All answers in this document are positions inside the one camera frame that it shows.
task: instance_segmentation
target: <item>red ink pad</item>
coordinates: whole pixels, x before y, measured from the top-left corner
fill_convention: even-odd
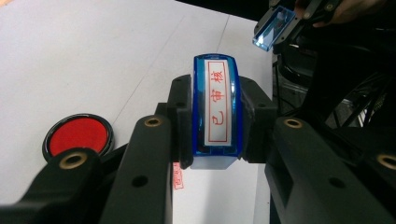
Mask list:
[[[77,114],[56,123],[43,142],[46,161],[75,147],[85,147],[105,155],[114,147],[114,134],[107,120],[92,114]]]

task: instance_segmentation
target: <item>mounting hole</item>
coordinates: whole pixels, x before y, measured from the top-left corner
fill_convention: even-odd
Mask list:
[[[65,156],[60,162],[59,167],[64,170],[74,169],[79,167],[88,159],[87,154],[83,152],[73,152]]]
[[[146,119],[146,121],[145,121],[145,125],[148,127],[151,127],[151,128],[160,126],[161,123],[162,123],[162,121],[157,118]]]
[[[141,188],[141,187],[147,185],[148,182],[149,182],[149,179],[145,175],[140,175],[140,176],[135,177],[132,180],[132,186],[135,188]]]
[[[184,104],[184,103],[181,103],[181,102],[177,102],[176,103],[176,106],[178,106],[178,107],[183,107],[183,106],[185,106],[186,104]]]
[[[396,170],[396,156],[380,154],[376,159],[381,165],[391,170]]]
[[[299,129],[303,127],[303,124],[297,119],[285,119],[284,123],[287,126],[295,129]]]
[[[346,184],[344,183],[344,181],[336,178],[336,177],[331,177],[329,178],[329,183],[333,186],[336,187],[338,189],[344,189],[346,187]]]

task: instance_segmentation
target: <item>red stamp impression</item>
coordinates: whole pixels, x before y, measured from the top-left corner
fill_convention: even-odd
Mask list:
[[[179,162],[174,162],[174,189],[184,189],[183,173]]]

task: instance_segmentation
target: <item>white table surface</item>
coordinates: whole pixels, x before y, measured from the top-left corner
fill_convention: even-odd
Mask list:
[[[43,139],[60,119],[107,119],[116,147],[166,102],[173,78],[203,53],[235,57],[240,76],[272,94],[271,53],[255,21],[171,0],[14,0],[0,7],[0,204],[15,203],[45,166]],[[183,171],[174,223],[266,223],[263,165]]]

